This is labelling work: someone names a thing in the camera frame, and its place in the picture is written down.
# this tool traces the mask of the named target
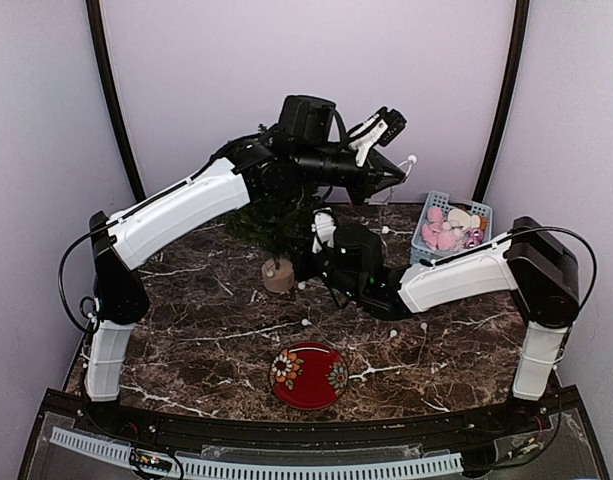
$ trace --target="flower pattern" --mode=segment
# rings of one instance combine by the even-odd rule
[[[348,383],[348,371],[341,362],[333,363],[333,370],[328,374],[328,384],[335,389],[335,394],[339,395]]]
[[[295,388],[294,380],[303,373],[301,366],[304,360],[297,358],[296,353],[289,353],[288,350],[282,351],[275,357],[270,368],[270,382],[272,385],[284,383],[289,390]]]

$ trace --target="plant pot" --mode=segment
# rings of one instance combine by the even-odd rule
[[[262,278],[266,290],[273,293],[284,293],[295,285],[295,272],[290,260],[280,258],[275,262],[272,258],[262,265]]]

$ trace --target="blue basket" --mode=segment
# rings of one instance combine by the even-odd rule
[[[488,225],[484,231],[484,242],[488,242],[491,239],[491,232],[493,230],[493,209],[483,203],[471,202],[468,200],[459,200],[451,198],[450,195],[441,192],[429,192],[426,203],[424,204],[424,210],[417,222],[417,228],[415,228],[415,234],[411,241],[410,251],[410,264],[419,263],[420,260],[432,260],[434,258],[443,258],[455,255],[457,252],[440,252],[439,250],[432,250],[428,248],[424,240],[422,239],[422,225],[427,222],[428,209],[430,207],[439,207],[444,212],[444,215],[448,215],[448,212],[455,207],[466,207],[471,215],[481,215],[488,219]]]

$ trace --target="white backdrop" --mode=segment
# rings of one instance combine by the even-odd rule
[[[408,119],[384,153],[420,163],[395,201],[470,197],[494,117],[515,2],[102,2],[115,80],[151,195],[227,140],[277,120],[284,97],[335,101],[347,125],[382,105]]]

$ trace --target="black metal pole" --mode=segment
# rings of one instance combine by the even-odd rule
[[[502,81],[502,89],[499,94],[499,102],[497,104],[497,111],[495,112],[495,120],[493,120],[490,138],[488,139],[488,146],[486,147],[479,178],[477,179],[477,185],[473,193],[473,201],[475,202],[482,202],[484,200],[486,190],[488,190],[488,185],[493,175],[493,169],[495,168],[499,146],[504,136],[506,120],[508,119],[510,104],[513,100],[513,92],[515,90],[515,82],[519,70],[519,60],[522,56],[522,46],[524,45],[526,24],[528,23],[529,5],[530,0],[517,0],[517,4],[515,5],[513,32],[508,48],[504,80]]]
[[[135,200],[141,202],[146,199],[144,186],[142,185],[133,150],[128,140],[124,117],[119,106],[119,98],[117,89],[115,88],[115,80],[113,79],[113,70],[110,65],[110,57],[108,56],[108,46],[106,44],[106,35],[104,34],[104,22],[102,19],[101,7],[99,0],[86,0],[86,8],[88,9],[88,22],[90,24],[90,34],[93,38],[93,47],[95,49],[95,57],[97,58],[97,68],[99,69],[99,77],[102,81],[104,96],[106,97],[106,107],[110,121],[113,125],[117,146],[122,157],[124,169],[128,176],[130,188],[133,191]]]

